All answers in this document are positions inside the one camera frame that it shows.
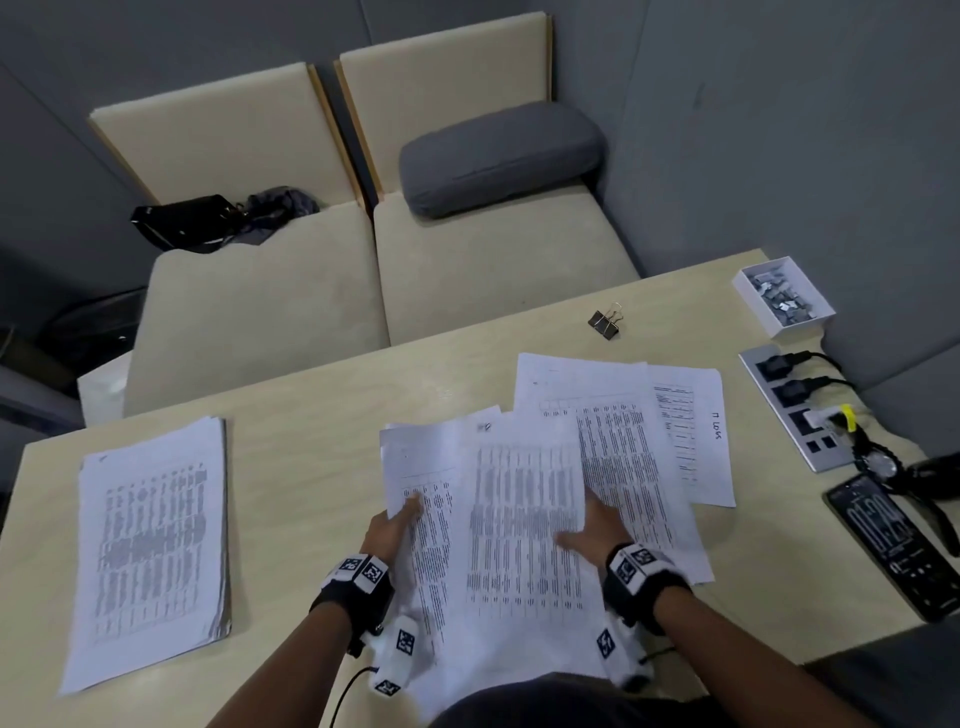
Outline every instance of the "hand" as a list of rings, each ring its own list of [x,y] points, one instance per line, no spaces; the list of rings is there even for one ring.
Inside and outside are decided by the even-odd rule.
[[[614,546],[632,543],[634,538],[620,519],[620,512],[604,505],[587,488],[587,517],[582,531],[561,531],[554,539],[560,548],[576,551],[601,572],[607,567],[607,557]]]
[[[417,521],[421,511],[420,494],[414,493],[407,498],[403,508],[393,518],[388,519],[386,511],[376,514],[370,519],[370,527],[367,528],[367,536],[360,546],[360,553],[369,553],[387,566],[393,566],[407,526]]]

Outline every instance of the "wrist strap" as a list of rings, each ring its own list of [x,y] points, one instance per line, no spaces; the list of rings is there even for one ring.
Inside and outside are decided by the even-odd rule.
[[[394,596],[389,570],[376,556],[366,553],[348,556],[326,576],[320,594],[310,605],[311,612],[328,601],[344,608],[353,632],[347,652],[353,657],[359,657],[363,651],[360,638],[365,632],[376,635],[383,629],[383,620]]]
[[[660,592],[673,586],[690,589],[683,572],[659,551],[620,544],[607,557],[603,596],[629,627],[639,622],[648,632],[662,636],[654,604]]]

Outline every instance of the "black binder clip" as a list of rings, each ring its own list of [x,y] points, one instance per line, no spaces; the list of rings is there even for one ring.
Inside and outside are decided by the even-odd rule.
[[[597,311],[590,317],[587,323],[603,334],[603,337],[607,339],[607,341],[610,341],[620,332],[620,327],[617,325],[617,322],[623,321],[622,311],[623,308],[620,304],[614,303],[613,308],[607,311],[607,313]]]

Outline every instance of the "dark clothing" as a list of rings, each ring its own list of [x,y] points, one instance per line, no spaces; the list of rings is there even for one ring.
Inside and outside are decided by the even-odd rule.
[[[440,714],[431,728],[668,728],[734,726],[712,698],[689,703],[602,692],[555,677],[476,692]]]

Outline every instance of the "stack of papers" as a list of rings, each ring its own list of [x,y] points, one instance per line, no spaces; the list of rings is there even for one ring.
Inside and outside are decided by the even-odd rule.
[[[395,586],[429,640],[409,686],[424,720],[549,672],[605,676],[599,575],[553,542],[583,528],[585,488],[693,583],[713,573],[690,503],[734,506],[713,370],[522,354],[514,412],[388,426],[380,453],[390,516],[423,495]]]
[[[80,563],[60,693],[229,633],[224,423],[207,417],[80,471]]]

